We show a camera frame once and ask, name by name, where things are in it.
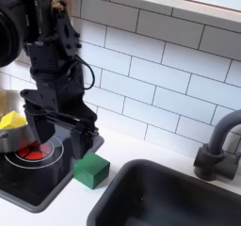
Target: faucet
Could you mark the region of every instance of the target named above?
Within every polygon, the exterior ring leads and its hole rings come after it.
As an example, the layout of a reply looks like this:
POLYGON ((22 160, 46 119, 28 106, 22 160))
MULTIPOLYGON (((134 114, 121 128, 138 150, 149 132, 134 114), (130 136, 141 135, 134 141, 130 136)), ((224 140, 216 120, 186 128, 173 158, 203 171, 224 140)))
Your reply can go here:
POLYGON ((194 172, 204 181, 213 181, 217 175, 233 180, 241 154, 235 157, 222 150, 225 139, 232 128, 241 124, 241 110, 236 110, 217 124, 208 144, 199 148, 195 162, 194 172))

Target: wall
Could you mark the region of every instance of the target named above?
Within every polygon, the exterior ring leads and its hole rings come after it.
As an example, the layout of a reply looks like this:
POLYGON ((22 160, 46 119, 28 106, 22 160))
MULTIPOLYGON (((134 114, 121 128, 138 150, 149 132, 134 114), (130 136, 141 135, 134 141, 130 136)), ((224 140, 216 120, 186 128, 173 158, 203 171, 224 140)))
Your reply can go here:
MULTIPOLYGON (((241 24, 134 0, 74 0, 72 15, 100 123, 194 157, 241 108, 241 24)), ((1 69, 0 88, 35 87, 20 60, 1 69)), ((240 135, 238 126, 225 150, 236 153, 240 135)))

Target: metal pot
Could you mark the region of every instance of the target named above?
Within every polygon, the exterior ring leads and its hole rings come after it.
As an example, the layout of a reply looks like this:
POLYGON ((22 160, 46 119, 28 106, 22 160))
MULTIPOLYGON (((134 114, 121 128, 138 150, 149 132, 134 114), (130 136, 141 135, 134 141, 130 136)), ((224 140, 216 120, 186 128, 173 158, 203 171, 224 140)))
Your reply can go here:
MULTIPOLYGON (((0 120, 15 110, 24 115, 24 99, 18 91, 0 90, 0 120)), ((15 129, 0 130, 0 153, 11 153, 33 143, 35 138, 28 124, 15 129)))

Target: stovetop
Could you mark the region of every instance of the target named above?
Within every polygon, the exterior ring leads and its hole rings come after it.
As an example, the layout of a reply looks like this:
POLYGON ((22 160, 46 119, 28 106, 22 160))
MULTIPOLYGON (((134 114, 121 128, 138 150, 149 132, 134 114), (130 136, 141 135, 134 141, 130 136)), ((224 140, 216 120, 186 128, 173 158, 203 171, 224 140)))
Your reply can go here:
MULTIPOLYGON (((96 137, 92 151, 103 144, 96 137)), ((33 143, 17 153, 0 154, 0 197, 38 213, 72 179, 75 160, 70 132, 57 127, 43 145, 33 143)))

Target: red burner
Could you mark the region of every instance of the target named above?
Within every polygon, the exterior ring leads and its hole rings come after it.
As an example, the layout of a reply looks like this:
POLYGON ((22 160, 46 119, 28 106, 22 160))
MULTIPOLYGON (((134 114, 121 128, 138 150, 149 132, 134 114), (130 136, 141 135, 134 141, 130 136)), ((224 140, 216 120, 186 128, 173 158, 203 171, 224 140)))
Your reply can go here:
POLYGON ((42 160, 52 152, 51 145, 44 143, 39 145, 37 141, 30 146, 21 149, 17 154, 22 158, 29 161, 42 160))

